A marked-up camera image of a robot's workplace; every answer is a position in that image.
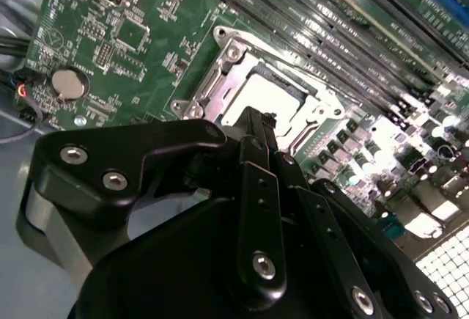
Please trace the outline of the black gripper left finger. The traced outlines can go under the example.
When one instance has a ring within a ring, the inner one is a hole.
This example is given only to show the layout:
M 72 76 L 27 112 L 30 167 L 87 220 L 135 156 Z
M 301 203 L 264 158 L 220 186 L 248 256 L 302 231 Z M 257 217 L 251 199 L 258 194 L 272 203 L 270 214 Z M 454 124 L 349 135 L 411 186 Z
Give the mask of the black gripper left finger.
M 23 242 L 79 288 L 108 254 L 212 199 L 279 203 L 263 118 L 50 133 L 34 148 L 18 217 Z

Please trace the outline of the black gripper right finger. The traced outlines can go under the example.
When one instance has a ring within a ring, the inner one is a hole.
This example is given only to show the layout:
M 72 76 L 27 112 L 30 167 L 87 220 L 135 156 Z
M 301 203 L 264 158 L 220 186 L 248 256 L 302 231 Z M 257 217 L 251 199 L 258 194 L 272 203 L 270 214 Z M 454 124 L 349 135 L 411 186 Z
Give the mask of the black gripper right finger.
M 263 118 L 287 228 L 288 291 L 304 318 L 457 318 L 449 298 L 327 179 L 308 184 Z

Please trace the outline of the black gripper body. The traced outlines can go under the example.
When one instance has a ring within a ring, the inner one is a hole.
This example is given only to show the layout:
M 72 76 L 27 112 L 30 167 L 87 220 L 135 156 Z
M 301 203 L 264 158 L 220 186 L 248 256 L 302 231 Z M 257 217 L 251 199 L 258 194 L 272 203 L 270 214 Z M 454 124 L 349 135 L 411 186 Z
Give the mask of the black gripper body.
M 212 199 L 103 258 L 77 318 L 343 318 L 318 252 L 275 199 Z

